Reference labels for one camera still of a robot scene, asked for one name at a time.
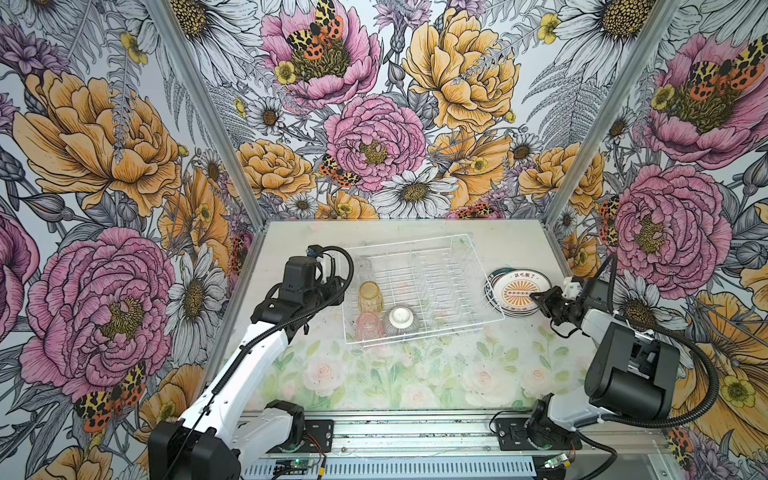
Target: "pink peony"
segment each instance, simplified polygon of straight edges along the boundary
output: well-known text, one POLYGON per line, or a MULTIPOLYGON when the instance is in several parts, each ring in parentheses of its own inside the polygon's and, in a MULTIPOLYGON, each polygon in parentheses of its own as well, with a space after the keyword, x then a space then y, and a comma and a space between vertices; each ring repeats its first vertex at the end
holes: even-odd
POLYGON ((155 373, 170 351, 165 306, 174 280, 163 250, 128 228, 55 253, 29 290, 36 336, 24 345, 22 378, 78 399, 110 391, 141 361, 155 373))
POLYGON ((0 342, 16 324, 24 305, 24 284, 37 270, 35 241, 18 221, 0 212, 0 342))
POLYGON ((361 177, 357 187, 378 191, 382 182, 424 161, 422 122, 410 108, 381 95, 357 97, 326 121, 328 154, 361 177))
POLYGON ((619 268, 655 283, 664 298, 695 293, 728 254, 722 205, 714 179, 693 166, 643 167, 619 197, 619 268))
POLYGON ((644 125, 644 136, 654 151, 663 151, 679 162, 696 162, 713 170, 750 151, 768 134, 768 75, 738 91, 730 86, 705 101, 690 96, 690 67, 699 61, 722 65, 747 47, 718 45, 715 37, 696 34, 668 62, 667 71, 655 79, 657 94, 644 125), (674 95, 669 87, 674 88, 674 95))
MULTIPOLYGON (((349 66, 343 76, 326 74, 311 78, 309 82, 299 78, 286 84, 286 88, 295 98, 296 103, 306 108, 321 108, 327 104, 340 104, 358 93, 366 93, 376 84, 379 73, 381 48, 376 34, 368 36, 366 27, 361 26, 357 11, 352 8, 349 14, 340 2, 334 2, 336 14, 343 20, 342 45, 349 54, 349 66)), ((281 61, 293 60, 293 49, 286 37, 299 30, 309 30, 315 21, 315 7, 310 13, 297 11, 288 16, 281 10, 279 16, 266 15, 261 22, 262 49, 267 52, 264 65, 277 67, 281 61)))

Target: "black bracket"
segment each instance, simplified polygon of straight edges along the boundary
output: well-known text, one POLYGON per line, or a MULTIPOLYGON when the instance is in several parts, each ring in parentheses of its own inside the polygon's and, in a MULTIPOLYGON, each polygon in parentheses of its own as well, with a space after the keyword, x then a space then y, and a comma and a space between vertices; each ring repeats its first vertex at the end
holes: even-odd
MULTIPOLYGON (((304 420, 304 433, 315 437, 323 452, 328 453, 333 446, 333 420, 304 420)), ((269 453, 317 453, 317 447, 306 440, 299 445, 290 439, 276 447, 272 447, 269 453)))
MULTIPOLYGON (((498 432, 496 438, 500 450, 503 452, 544 450, 528 440, 528 433, 525 430, 527 420, 528 418, 512 417, 494 421, 495 431, 498 432)), ((581 450, 581 442, 578 439, 573 445, 571 442, 552 442, 549 445, 550 450, 571 450, 571 448, 581 450)))

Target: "wire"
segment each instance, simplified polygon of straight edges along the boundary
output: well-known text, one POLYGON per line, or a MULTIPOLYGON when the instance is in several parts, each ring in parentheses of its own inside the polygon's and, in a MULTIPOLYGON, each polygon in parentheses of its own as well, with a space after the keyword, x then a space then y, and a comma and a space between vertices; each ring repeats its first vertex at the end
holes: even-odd
POLYGON ((301 475, 305 475, 308 471, 309 467, 285 467, 280 470, 275 469, 275 473, 272 475, 272 480, 276 480, 278 477, 287 475, 291 472, 302 472, 301 475))
POLYGON ((613 465, 614 462, 616 462, 616 458, 618 458, 618 456, 619 456, 619 454, 616 452, 616 449, 614 449, 612 447, 609 447, 608 445, 603 445, 600 442, 596 442, 593 439, 590 439, 585 434, 583 434, 583 433, 581 433, 579 431, 576 431, 576 435, 578 435, 578 438, 580 438, 582 442, 587 443, 589 445, 592 445, 596 449, 600 449, 603 452, 608 452, 608 453, 611 454, 611 456, 608 457, 608 459, 605 462, 603 462, 602 465, 597 467, 592 472, 587 473, 586 475, 584 475, 583 477, 579 478, 578 480, 592 480, 593 478, 597 477, 601 473, 603 473, 606 470, 608 470, 608 468, 611 465, 613 465))
POLYGON ((166 480, 170 473, 174 470, 174 466, 176 466, 176 462, 178 462, 179 457, 181 457, 181 453, 184 451, 184 446, 187 444, 187 441, 190 439, 190 435, 192 435, 192 432, 195 431, 195 428, 197 427, 197 424, 200 423, 200 420, 203 419, 203 415, 205 415, 206 412, 209 411, 210 404, 214 402, 214 396, 210 397, 210 400, 208 400, 208 403, 203 407, 202 410, 200 410, 200 416, 197 417, 197 420, 194 421, 194 424, 192 425, 192 428, 187 433, 187 436, 184 437, 184 440, 181 442, 181 446, 179 447, 179 451, 176 453, 176 456, 174 457, 173 461, 168 466, 167 470, 165 471, 165 475, 163 475, 162 480, 166 480))
MULTIPOLYGON (((200 420, 203 418, 203 415, 205 415, 206 412, 210 411, 210 405, 214 402, 214 398, 216 398, 216 395, 221 393, 224 386, 227 384, 227 382, 230 381, 230 379, 232 378, 232 375, 234 375, 235 370, 237 370, 237 367, 240 366, 240 364, 243 362, 245 357, 248 356, 248 354, 253 349, 253 347, 259 342, 261 342, 262 340, 266 339, 268 336, 272 335, 273 333, 279 332, 280 330, 285 329, 286 327, 291 326, 294 323, 298 323, 303 319, 311 318, 320 310, 326 308, 331 303, 336 302, 338 299, 342 297, 342 295, 344 295, 344 292, 346 292, 346 290, 349 288, 349 285, 352 283, 352 277, 355 273, 355 264, 352 261, 352 257, 349 255, 349 253, 341 247, 333 247, 333 246, 324 247, 324 248, 321 247, 320 250, 316 252, 315 258, 317 258, 319 255, 325 252, 330 252, 330 251, 341 253, 346 258, 346 261, 349 265, 349 274, 344 279, 344 283, 342 283, 342 286, 339 289, 339 291, 336 292, 336 295, 322 302, 320 305, 307 309, 302 313, 301 312, 297 313, 295 316, 292 316, 288 320, 280 322, 275 326, 271 326, 269 329, 262 332, 256 338, 251 339, 251 341, 249 341, 247 344, 240 347, 240 353, 237 354, 237 357, 235 357, 235 360, 232 362, 232 365, 230 365, 230 368, 227 369, 227 371, 221 376, 221 379, 211 389, 210 400, 208 400, 208 403, 200 411, 200 416, 197 417, 197 420, 195 420, 195 423, 192 425, 192 428, 184 437, 184 440, 181 442, 181 445, 179 446, 179 451, 177 452, 176 456, 174 457, 174 460, 170 463, 167 470, 165 471, 165 475, 163 475, 162 480, 167 480, 168 476, 173 471, 174 466, 176 466, 176 462, 178 462, 179 457, 181 457, 181 453, 184 451, 184 447, 187 446, 187 442, 189 441, 190 436, 192 435, 192 432, 195 431, 197 424, 200 423, 200 420)), ((272 295, 274 295, 277 289, 280 288, 280 285, 282 285, 282 283, 273 285, 272 288, 270 288, 270 291, 268 292, 266 298, 270 298, 272 295)), ((317 442, 317 440, 315 440, 314 442, 316 446, 319 448, 319 443, 317 442)), ((326 456, 325 454, 323 454, 323 465, 320 467, 320 471, 322 471, 323 467, 325 466, 325 459, 326 459, 326 456)))
MULTIPOLYGON (((614 295, 613 285, 616 283, 617 257, 615 253, 612 253, 609 258, 611 259, 611 277, 608 280, 607 301, 608 305, 612 305, 614 295)), ((600 271, 603 270, 605 266, 606 263, 603 263, 595 277, 600 276, 600 271)), ((678 332, 664 328, 661 325, 652 325, 649 323, 641 322, 637 319, 625 318, 621 315, 614 315, 614 317, 617 319, 625 320, 629 323, 633 323, 635 326, 639 326, 640 328, 650 329, 656 333, 666 335, 688 347, 691 353, 693 353, 701 361, 704 369, 707 371, 707 393, 701 399, 699 404, 693 407, 687 413, 672 417, 671 419, 641 420, 634 419, 625 415, 603 415, 603 420, 641 427, 643 429, 671 429, 672 427, 685 425, 686 423, 690 423, 693 420, 698 419, 703 414, 707 413, 710 408, 712 408, 712 405, 714 405, 714 403, 717 401, 717 397, 720 394, 720 378, 717 375, 717 369, 712 363, 710 357, 704 353, 704 351, 699 348, 699 346, 693 340, 689 340, 685 335, 680 335, 678 332)))
POLYGON ((533 410, 532 410, 532 409, 499 410, 498 412, 496 412, 496 413, 495 413, 495 414, 494 414, 494 415, 491 417, 491 421, 490 421, 490 422, 488 422, 488 430, 490 430, 492 434, 494 434, 494 435, 498 435, 498 432, 496 432, 496 431, 493 429, 493 421, 494 421, 494 420, 496 420, 496 418, 497 418, 499 415, 501 415, 502 413, 519 413, 519 414, 522 414, 522 415, 524 415, 524 414, 528 414, 528 413, 531 413, 531 412, 533 412, 533 410))

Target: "plate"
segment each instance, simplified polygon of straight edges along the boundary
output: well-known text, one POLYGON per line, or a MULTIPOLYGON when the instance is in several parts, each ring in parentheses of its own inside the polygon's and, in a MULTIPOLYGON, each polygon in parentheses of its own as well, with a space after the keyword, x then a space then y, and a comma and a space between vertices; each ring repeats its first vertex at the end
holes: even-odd
POLYGON ((544 292, 552 287, 549 279, 536 270, 513 270, 497 275, 491 285, 499 306, 517 316, 527 316, 538 310, 530 294, 544 292))
POLYGON ((502 278, 506 273, 510 273, 512 271, 515 271, 515 269, 506 267, 506 268, 500 268, 498 270, 494 270, 493 272, 491 272, 490 275, 488 275, 488 281, 485 283, 485 288, 483 290, 483 293, 485 294, 485 299, 488 301, 488 303, 491 304, 494 310, 504 314, 505 316, 511 316, 516 318, 530 316, 531 314, 535 313, 537 310, 531 310, 530 312, 527 312, 527 313, 513 312, 511 310, 504 309, 503 307, 501 307, 501 305, 499 305, 494 301, 493 286, 495 285, 498 279, 502 278))

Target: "white wire dish rack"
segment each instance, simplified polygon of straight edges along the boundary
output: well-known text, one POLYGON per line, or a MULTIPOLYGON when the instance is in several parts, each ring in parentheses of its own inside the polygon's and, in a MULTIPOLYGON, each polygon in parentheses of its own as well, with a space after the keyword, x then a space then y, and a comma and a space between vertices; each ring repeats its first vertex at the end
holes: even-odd
POLYGON ((485 298, 488 277, 468 234, 350 247, 347 251, 355 264, 342 305, 348 344, 374 346, 448 335, 480 329, 505 318, 485 298), (375 338, 357 338, 356 323, 362 313, 359 288, 364 282, 375 282, 381 290, 383 310, 378 317, 382 325, 389 323, 389 313, 396 307, 412 312, 413 323, 407 333, 385 328, 375 338))

